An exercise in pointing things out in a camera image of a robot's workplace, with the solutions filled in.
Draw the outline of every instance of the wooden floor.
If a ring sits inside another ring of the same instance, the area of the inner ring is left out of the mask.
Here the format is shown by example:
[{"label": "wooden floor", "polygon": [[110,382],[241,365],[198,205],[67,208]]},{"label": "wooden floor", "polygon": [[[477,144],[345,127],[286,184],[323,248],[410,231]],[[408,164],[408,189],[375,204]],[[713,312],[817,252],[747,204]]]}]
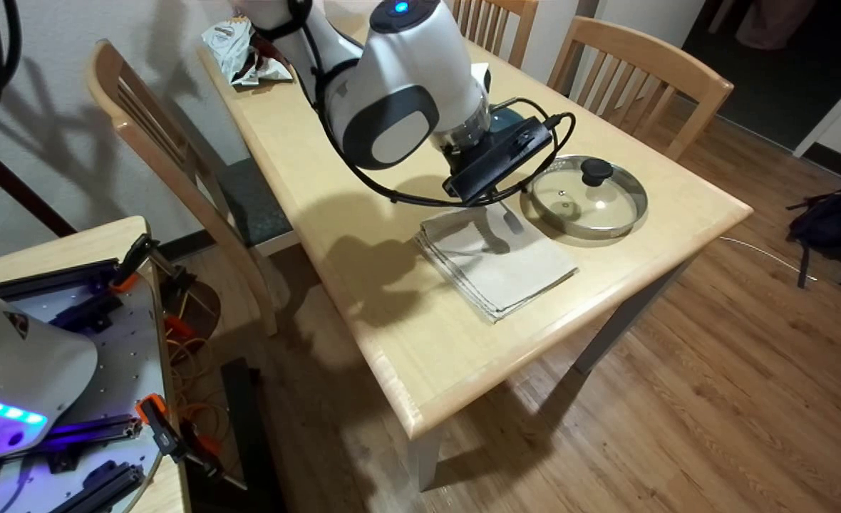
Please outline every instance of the wooden floor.
[{"label": "wooden floor", "polygon": [[[841,511],[841,265],[795,289],[784,239],[802,197],[841,178],[717,122],[690,167],[755,208],[636,321],[580,389],[567,342],[445,426],[423,497],[406,436],[343,321],[294,248],[276,256],[292,302],[266,340],[232,271],[188,259],[222,293],[222,333],[184,375],[247,353],[266,372],[266,419],[292,511]],[[214,386],[202,432],[235,462]]]}]

